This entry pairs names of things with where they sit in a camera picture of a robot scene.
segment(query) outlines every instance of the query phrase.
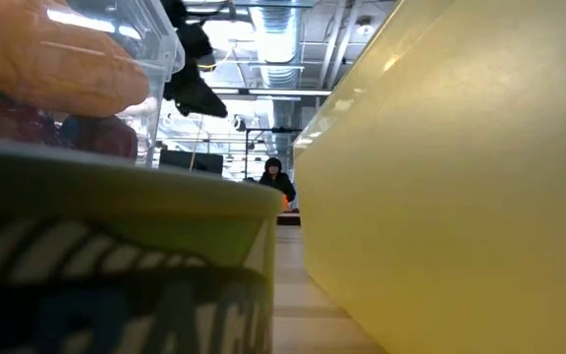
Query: yellow wall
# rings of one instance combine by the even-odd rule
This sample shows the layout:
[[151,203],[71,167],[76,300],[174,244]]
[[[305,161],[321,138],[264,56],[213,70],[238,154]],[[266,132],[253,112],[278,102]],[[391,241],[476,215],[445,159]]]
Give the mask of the yellow wall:
[[566,353],[566,2],[402,2],[296,178],[311,276],[390,354]]

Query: ceiling light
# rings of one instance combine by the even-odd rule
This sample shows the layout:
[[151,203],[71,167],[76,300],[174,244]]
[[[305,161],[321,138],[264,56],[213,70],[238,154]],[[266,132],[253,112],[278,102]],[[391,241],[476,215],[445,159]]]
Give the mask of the ceiling light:
[[214,88],[213,93],[215,93],[215,94],[239,94],[240,91],[237,88]]
[[275,88],[251,88],[250,94],[272,94],[272,95],[298,95],[298,96],[329,96],[330,90],[325,89],[275,89]]
[[295,101],[295,102],[299,102],[302,100],[300,97],[290,97],[290,96],[257,96],[256,99],[284,100],[284,101]]

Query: green bowl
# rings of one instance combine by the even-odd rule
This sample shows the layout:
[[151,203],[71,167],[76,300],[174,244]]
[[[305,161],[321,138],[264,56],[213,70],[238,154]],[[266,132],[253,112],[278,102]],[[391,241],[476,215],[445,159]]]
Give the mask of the green bowl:
[[280,200],[0,142],[0,352],[269,353]]

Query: person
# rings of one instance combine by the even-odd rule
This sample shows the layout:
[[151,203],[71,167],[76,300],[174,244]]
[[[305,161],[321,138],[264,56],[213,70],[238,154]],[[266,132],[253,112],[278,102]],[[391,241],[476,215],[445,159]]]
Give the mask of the person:
[[259,184],[281,191],[290,203],[296,198],[296,190],[294,185],[292,185],[292,181],[290,181],[290,176],[281,171],[281,169],[281,161],[278,158],[268,158],[265,161],[265,171],[259,180]]

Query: orange object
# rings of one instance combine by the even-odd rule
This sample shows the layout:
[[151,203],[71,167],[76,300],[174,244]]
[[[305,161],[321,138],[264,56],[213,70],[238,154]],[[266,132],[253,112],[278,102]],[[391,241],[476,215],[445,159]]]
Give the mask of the orange object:
[[283,211],[290,210],[290,203],[287,201],[287,196],[283,195]]

